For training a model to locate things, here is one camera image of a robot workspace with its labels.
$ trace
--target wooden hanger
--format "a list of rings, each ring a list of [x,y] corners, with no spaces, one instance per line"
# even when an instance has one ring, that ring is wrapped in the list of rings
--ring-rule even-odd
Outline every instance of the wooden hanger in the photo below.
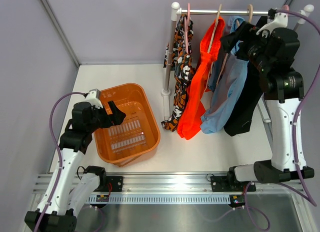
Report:
[[[184,41],[185,41],[185,51],[189,53],[189,46],[188,46],[188,28],[190,23],[190,3],[188,3],[188,13],[186,17],[184,17]]]
[[[217,29],[217,26],[218,26],[218,23],[219,23],[219,15],[220,15],[221,8],[222,8],[222,4],[220,4],[218,12],[216,14],[215,25],[214,25],[214,28],[213,28],[213,32],[212,32],[211,39],[210,39],[210,44],[209,44],[208,51],[207,51],[208,53],[210,52],[211,46],[212,46],[212,42],[214,41],[215,32],[216,32],[216,29]]]
[[[248,23],[251,23],[252,17],[253,17],[253,15],[254,15],[254,7],[252,6],[252,4],[249,4],[249,5],[248,5],[248,10],[249,10]]]
[[[248,19],[248,22],[251,23],[252,17],[253,17],[253,13],[254,13],[254,7],[252,6],[252,4],[249,4],[249,5],[248,5],[248,10],[249,10],[249,19]],[[239,21],[236,20],[235,22],[236,22],[236,25],[239,27],[239,26],[240,26]],[[224,73],[224,69],[225,69],[225,65],[226,65],[226,62],[227,62],[227,58],[228,58],[228,53],[225,55],[224,60],[223,60],[223,62],[222,62],[221,70],[220,70],[218,79],[217,79],[217,81],[216,81],[215,87],[218,86],[219,79],[220,79],[221,75]]]
[[[215,32],[216,32],[216,29],[217,29],[217,26],[218,26],[218,23],[219,23],[219,15],[220,15],[221,8],[222,8],[222,4],[220,4],[218,12],[216,14],[215,24],[214,24],[213,32],[212,32],[212,35],[211,35],[211,39],[210,39],[210,43],[209,43],[209,47],[208,47],[208,51],[207,51],[208,53],[210,52],[211,46],[212,46],[212,42],[214,41]],[[208,73],[208,78],[206,80],[206,86],[205,86],[206,88],[208,88],[209,77],[212,74],[212,66],[213,66],[213,63],[210,66],[210,72]]]

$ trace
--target gray wall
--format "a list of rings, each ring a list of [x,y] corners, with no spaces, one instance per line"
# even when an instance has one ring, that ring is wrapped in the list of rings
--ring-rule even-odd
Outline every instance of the gray wall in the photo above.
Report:
[[[16,232],[53,156],[50,110],[77,70],[38,0],[0,0],[0,14],[0,230]],[[56,111],[56,132],[67,103]]]
[[[320,0],[295,0],[290,7],[291,10],[298,11],[303,9],[307,4],[314,5],[314,12],[310,18],[314,19],[320,25]],[[306,23],[298,30],[298,38],[300,40],[300,49],[295,56],[293,67],[303,75],[304,91],[310,87],[310,84],[316,74],[319,66],[320,58],[320,36],[316,30]],[[316,84],[313,94],[309,97],[305,107],[301,113],[301,128],[302,128],[302,146],[304,157],[307,165],[315,169],[315,178],[306,180],[308,188],[313,195],[313,198],[318,204],[318,207],[312,207],[313,217],[320,230],[320,84]]]
[[[285,0],[49,0],[82,64],[162,63],[169,39],[171,3],[194,9],[256,10]],[[214,16],[192,16],[198,46]],[[198,49],[194,49],[198,58]]]

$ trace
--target plastic basket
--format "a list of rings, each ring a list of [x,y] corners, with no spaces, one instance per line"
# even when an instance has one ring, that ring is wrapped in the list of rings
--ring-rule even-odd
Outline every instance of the plastic basket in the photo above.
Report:
[[[108,114],[108,101],[113,100],[126,117],[121,125],[94,133],[99,157],[119,167],[152,157],[160,142],[160,131],[143,88],[123,84],[101,91],[100,100]]]

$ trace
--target white table surface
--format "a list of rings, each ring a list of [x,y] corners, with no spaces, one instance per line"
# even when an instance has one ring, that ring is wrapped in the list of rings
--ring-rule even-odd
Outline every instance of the white table surface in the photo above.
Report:
[[[80,66],[73,91],[107,89],[124,83],[137,83],[143,87],[161,132],[161,140],[154,157],[125,167],[117,167],[101,160],[95,140],[89,145],[81,165],[102,166],[107,172],[213,172],[228,171],[229,167],[254,163],[271,158],[271,148],[258,108],[253,113],[250,132],[230,137],[224,130],[214,134],[199,132],[190,140],[181,139],[176,132],[162,129],[163,98],[161,89],[165,71],[162,65],[88,65]],[[171,73],[170,88],[175,79]],[[202,98],[208,106],[210,92]],[[83,99],[73,95],[70,99],[62,132],[71,118],[73,105]],[[58,161],[55,153],[50,171]]]

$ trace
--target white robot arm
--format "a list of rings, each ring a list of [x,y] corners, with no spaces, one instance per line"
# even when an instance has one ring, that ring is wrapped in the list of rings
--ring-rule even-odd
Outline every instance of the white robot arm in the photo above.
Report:
[[[90,90],[83,102],[74,105],[72,119],[69,120],[60,138],[62,167],[58,162],[37,210],[27,212],[24,220],[30,229],[34,230],[38,223],[41,232],[74,231],[79,211],[90,194],[95,190],[108,189],[109,182],[105,169],[88,166],[80,183],[70,191],[77,168],[92,141],[92,133],[99,128],[120,125],[126,117],[113,101],[108,102],[112,111],[112,114],[108,115],[99,97],[98,89]],[[60,179],[55,186],[59,172]]]
[[[231,167],[226,180],[212,183],[223,183],[221,187],[224,188],[242,191],[248,181],[280,183],[298,179],[297,169],[303,178],[314,177],[314,170],[307,167],[303,155],[300,115],[296,122],[293,119],[304,97],[303,78],[291,67],[300,46],[298,35],[287,28],[287,14],[270,9],[268,18],[269,23],[261,18],[257,26],[243,22],[235,32],[221,38],[227,53],[241,41],[235,55],[238,59],[249,60],[247,80],[224,126],[225,131],[231,136],[248,132],[255,106],[264,94],[273,136],[272,159]],[[292,137],[294,126],[296,141]],[[294,142],[297,143],[297,155],[294,155]]]

